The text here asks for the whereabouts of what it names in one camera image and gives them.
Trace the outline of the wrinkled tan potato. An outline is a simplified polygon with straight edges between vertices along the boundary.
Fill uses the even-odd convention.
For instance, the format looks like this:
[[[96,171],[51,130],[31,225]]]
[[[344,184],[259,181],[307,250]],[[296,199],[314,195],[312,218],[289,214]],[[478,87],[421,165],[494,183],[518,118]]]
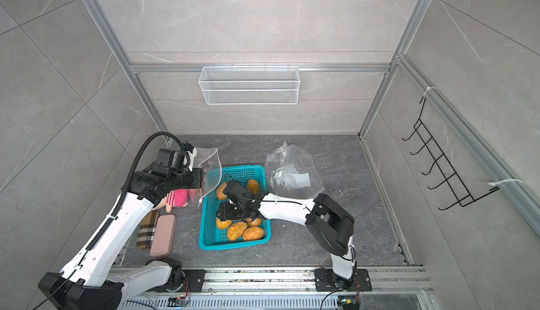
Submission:
[[[217,199],[218,199],[218,200],[227,200],[227,199],[228,199],[227,195],[224,193],[224,190],[225,190],[226,187],[227,187],[227,183],[226,183],[226,182],[223,182],[223,183],[217,188],[216,196],[217,196]]]

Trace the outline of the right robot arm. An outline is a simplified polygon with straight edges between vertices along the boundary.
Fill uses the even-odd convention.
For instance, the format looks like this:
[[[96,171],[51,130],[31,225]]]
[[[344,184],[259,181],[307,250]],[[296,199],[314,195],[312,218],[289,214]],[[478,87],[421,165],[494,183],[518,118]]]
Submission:
[[[332,261],[332,269],[324,269],[320,279],[338,290],[347,290],[354,285],[357,268],[353,245],[354,217],[330,196],[320,193],[305,200],[281,197],[252,190],[236,180],[223,183],[217,194],[229,200],[218,207],[220,221],[278,219],[305,226],[330,254]]]

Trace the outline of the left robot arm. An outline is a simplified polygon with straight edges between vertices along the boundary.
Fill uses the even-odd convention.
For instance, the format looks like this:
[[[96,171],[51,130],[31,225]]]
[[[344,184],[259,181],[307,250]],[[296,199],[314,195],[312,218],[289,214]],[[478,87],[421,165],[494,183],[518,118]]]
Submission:
[[[201,169],[163,173],[134,172],[115,207],[84,247],[58,273],[46,273],[39,289],[56,309],[116,309],[154,288],[176,292],[186,284],[181,262],[163,257],[126,276],[110,273],[120,250],[144,217],[169,192],[196,189]]]

